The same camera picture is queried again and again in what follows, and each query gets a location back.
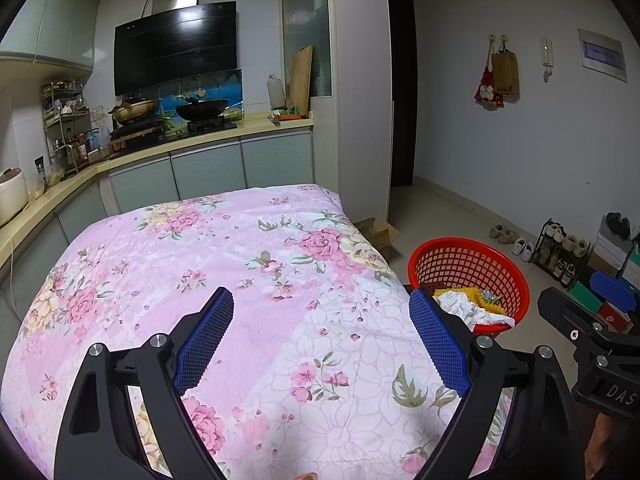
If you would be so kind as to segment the right human hand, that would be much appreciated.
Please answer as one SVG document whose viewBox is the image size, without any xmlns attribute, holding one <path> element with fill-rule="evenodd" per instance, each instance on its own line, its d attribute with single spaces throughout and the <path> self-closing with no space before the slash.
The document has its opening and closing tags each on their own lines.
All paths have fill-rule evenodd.
<svg viewBox="0 0 640 480">
<path fill-rule="evenodd" d="M 616 443 L 616 421 L 599 414 L 585 452 L 586 479 L 617 479 L 613 452 Z"/>
</svg>

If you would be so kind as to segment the left human hand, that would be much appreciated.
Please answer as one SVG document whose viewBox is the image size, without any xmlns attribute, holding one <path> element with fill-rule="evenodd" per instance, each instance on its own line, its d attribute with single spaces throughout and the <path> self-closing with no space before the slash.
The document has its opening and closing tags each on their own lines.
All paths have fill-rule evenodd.
<svg viewBox="0 0 640 480">
<path fill-rule="evenodd" d="M 299 476 L 293 478 L 292 480 L 318 480 L 319 476 L 316 472 L 305 472 L 304 474 L 300 474 Z"/>
</svg>

